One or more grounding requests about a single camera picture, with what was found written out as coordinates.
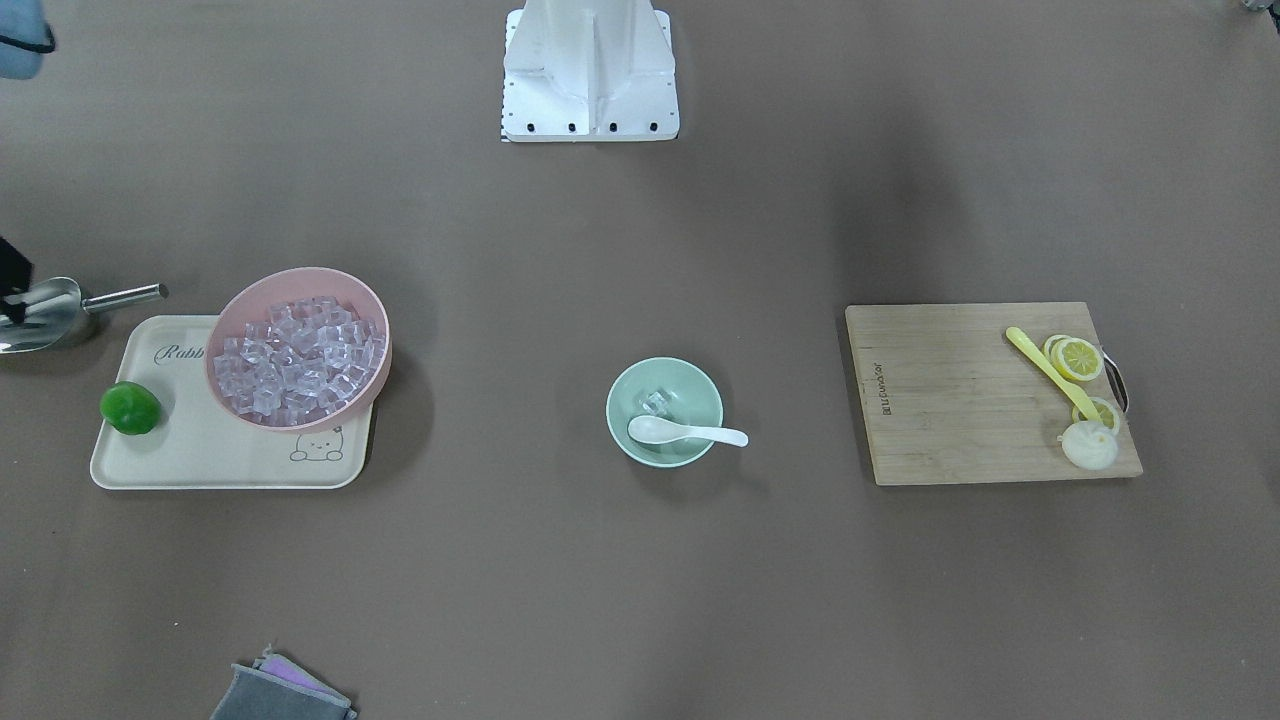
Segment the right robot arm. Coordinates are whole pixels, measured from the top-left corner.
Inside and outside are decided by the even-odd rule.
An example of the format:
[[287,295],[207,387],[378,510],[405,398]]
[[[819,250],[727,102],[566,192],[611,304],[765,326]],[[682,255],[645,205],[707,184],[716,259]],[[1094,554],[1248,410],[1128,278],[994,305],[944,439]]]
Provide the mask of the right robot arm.
[[32,79],[44,59],[58,50],[52,27],[47,23],[44,3],[1,1],[1,77]]

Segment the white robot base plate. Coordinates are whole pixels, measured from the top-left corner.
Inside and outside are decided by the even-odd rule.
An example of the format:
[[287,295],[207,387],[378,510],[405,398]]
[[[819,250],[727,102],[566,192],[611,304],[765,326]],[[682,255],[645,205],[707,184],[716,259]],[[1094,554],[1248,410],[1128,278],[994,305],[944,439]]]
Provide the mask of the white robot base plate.
[[503,141],[678,137],[668,13],[649,1],[527,1],[508,13],[504,28]]

